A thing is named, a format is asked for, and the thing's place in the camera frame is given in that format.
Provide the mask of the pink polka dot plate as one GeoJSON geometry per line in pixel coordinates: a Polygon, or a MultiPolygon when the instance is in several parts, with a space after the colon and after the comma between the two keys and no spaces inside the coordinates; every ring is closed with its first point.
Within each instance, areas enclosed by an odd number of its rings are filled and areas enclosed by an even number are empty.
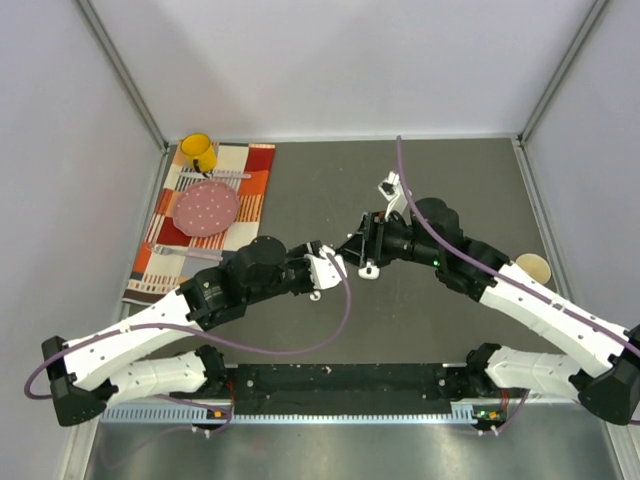
{"type": "Polygon", "coordinates": [[[187,187],[175,202],[174,226],[189,237],[206,238],[226,231],[240,208],[236,191],[221,181],[207,180],[187,187]]]}

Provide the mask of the yellow mug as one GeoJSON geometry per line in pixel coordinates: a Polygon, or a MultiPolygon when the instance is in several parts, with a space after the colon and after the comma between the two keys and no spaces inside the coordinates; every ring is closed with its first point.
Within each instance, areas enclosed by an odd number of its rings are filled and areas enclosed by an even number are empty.
{"type": "Polygon", "coordinates": [[[211,139],[203,133],[194,133],[185,137],[180,150],[197,173],[208,173],[217,165],[217,156],[211,139]]]}

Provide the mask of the cream dotted mug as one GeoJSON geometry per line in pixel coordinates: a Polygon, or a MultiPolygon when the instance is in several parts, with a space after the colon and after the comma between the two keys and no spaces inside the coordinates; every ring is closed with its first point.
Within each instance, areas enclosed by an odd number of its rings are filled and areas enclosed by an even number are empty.
{"type": "Polygon", "coordinates": [[[533,280],[546,285],[552,278],[549,263],[542,256],[535,253],[524,253],[517,257],[515,263],[533,280]]]}

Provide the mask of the patchwork orange placemat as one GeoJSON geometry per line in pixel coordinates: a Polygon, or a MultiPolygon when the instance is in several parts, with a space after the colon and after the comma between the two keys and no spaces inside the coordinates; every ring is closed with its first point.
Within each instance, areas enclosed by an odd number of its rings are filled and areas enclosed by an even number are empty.
{"type": "Polygon", "coordinates": [[[215,144],[214,149],[218,171],[252,175],[250,179],[222,180],[231,186],[239,197],[240,208],[235,222],[228,230],[208,238],[186,236],[174,226],[172,211],[177,197],[198,180],[179,176],[180,172],[190,172],[191,168],[180,147],[171,147],[168,164],[165,166],[164,181],[158,191],[154,209],[124,289],[124,302],[152,304],[198,271],[219,263],[177,255],[158,255],[150,252],[145,247],[146,244],[221,255],[226,259],[257,236],[275,147],[269,144],[223,143],[215,144]]]}

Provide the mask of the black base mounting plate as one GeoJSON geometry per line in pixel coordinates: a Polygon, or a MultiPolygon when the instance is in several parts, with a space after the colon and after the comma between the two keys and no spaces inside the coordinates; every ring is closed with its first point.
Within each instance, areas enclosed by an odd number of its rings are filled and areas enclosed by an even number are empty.
{"type": "Polygon", "coordinates": [[[240,364],[194,394],[232,400],[238,415],[440,414],[464,399],[500,401],[479,370],[418,364],[240,364]]]}

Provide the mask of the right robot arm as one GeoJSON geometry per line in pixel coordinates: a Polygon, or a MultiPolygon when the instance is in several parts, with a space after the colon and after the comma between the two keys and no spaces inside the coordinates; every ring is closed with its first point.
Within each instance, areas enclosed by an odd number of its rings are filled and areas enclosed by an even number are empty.
{"type": "Polygon", "coordinates": [[[467,357],[476,394],[519,388],[569,398],[596,417],[629,425],[639,405],[639,330],[602,320],[530,277],[506,254],[463,233],[458,213],[437,198],[408,219],[369,212],[339,246],[364,278],[394,260],[432,267],[448,289],[518,321],[560,354],[484,344],[467,357]]]}

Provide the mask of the white charging case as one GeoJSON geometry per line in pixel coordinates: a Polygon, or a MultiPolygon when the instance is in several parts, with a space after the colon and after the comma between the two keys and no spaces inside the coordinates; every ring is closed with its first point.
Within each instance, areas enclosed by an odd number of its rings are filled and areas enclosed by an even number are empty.
{"type": "Polygon", "coordinates": [[[365,266],[358,269],[359,277],[365,280],[376,280],[379,274],[379,268],[371,262],[367,262],[365,266]]]}

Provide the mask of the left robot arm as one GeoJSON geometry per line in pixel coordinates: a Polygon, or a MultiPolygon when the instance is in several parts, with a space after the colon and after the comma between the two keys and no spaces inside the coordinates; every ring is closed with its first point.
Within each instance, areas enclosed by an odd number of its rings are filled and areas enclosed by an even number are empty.
{"type": "Polygon", "coordinates": [[[59,425],[91,420],[129,386],[150,385],[148,373],[135,368],[162,347],[237,320],[250,305],[319,290],[318,268],[327,262],[318,241],[287,249],[274,237],[259,236],[109,328],[73,340],[55,336],[44,341],[59,425]]]}

